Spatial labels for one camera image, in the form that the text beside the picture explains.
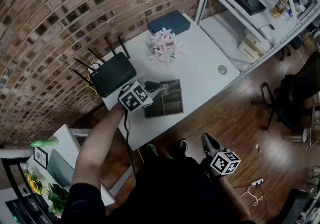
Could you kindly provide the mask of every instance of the white box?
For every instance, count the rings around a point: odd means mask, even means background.
[[[262,57],[264,53],[266,52],[265,46],[253,35],[253,34],[247,34],[247,36],[244,39],[244,42],[252,48],[256,53]]]
[[[219,152],[215,155],[210,166],[221,175],[234,173],[241,160],[235,152]]]
[[[260,58],[257,52],[250,48],[244,41],[240,43],[238,49],[249,59],[251,63]]]
[[[154,102],[138,81],[119,97],[119,101],[131,113],[140,111]]]

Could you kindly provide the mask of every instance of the shoe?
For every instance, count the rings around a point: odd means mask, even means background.
[[[183,138],[179,141],[178,153],[183,156],[186,155],[188,150],[188,142]]]
[[[149,158],[159,157],[156,147],[153,144],[146,145],[146,150]]]

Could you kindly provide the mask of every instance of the picture frame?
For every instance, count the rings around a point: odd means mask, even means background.
[[[34,147],[33,159],[44,169],[48,166],[48,153],[39,147]]]

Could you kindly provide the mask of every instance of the green plant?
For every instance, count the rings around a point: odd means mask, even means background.
[[[69,193],[57,184],[49,184],[48,199],[52,202],[49,211],[60,217],[64,211]]]

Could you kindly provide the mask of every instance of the gray desk organizer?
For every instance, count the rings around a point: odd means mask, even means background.
[[[144,109],[146,118],[183,113],[183,101],[180,80],[163,81],[169,83],[178,81],[178,84],[170,85],[170,94],[164,97],[154,97],[153,103]]]

